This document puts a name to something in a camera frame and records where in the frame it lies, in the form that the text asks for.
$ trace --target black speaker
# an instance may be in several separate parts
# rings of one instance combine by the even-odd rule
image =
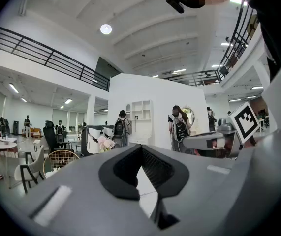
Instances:
[[[13,134],[15,136],[19,135],[19,122],[16,120],[13,121]]]

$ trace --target white pants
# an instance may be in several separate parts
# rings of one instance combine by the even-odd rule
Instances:
[[[26,138],[31,137],[31,130],[30,127],[26,127]]]

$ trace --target round ceiling light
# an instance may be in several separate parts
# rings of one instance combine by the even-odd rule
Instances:
[[[100,31],[103,34],[108,35],[112,32],[112,27],[110,25],[105,24],[101,26]]]

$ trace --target black metal railing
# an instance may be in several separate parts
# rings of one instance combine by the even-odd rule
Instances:
[[[208,70],[194,73],[172,74],[166,80],[180,82],[189,86],[204,86],[219,84],[221,82],[220,76],[216,70]]]
[[[0,49],[109,91],[110,80],[47,45],[0,27]]]
[[[244,8],[244,1],[242,1],[235,29],[233,31],[232,37],[230,38],[228,48],[224,53],[223,58],[217,69],[221,80],[229,73],[229,71],[233,68],[233,66],[242,56],[243,52],[245,51],[246,47],[250,42],[250,36],[252,31],[256,30],[255,25],[257,23],[257,15],[255,15],[254,21],[252,20],[254,9],[250,9],[249,6],[246,6],[246,11],[244,13]]]

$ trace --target sofa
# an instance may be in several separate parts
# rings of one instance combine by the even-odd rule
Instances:
[[[31,137],[34,137],[34,138],[41,138],[42,136],[42,130],[40,128],[32,128],[30,127],[30,131],[31,131]],[[23,128],[21,130],[21,134],[23,136],[26,136],[26,132],[25,132],[25,129]]]

